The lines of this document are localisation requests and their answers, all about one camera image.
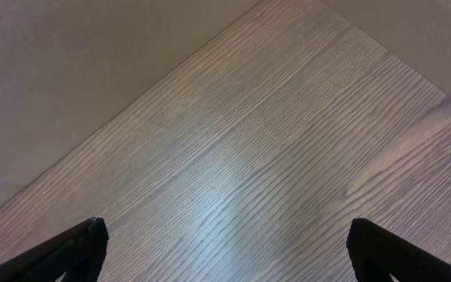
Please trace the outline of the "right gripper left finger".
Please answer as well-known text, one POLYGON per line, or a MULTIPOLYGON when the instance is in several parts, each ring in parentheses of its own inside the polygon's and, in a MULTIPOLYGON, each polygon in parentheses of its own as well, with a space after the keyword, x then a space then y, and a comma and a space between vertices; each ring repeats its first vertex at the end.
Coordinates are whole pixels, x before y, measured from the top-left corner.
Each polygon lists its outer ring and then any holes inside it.
POLYGON ((96 282, 109 234, 93 217, 0 265, 0 282, 96 282))

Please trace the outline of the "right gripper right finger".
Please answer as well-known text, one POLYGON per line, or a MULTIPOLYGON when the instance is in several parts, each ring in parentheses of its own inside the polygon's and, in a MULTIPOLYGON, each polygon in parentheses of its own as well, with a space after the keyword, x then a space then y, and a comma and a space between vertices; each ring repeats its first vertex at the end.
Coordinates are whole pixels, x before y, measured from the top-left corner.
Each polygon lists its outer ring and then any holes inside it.
POLYGON ((451 265, 368 219, 352 220, 346 240, 358 282, 451 281, 451 265))

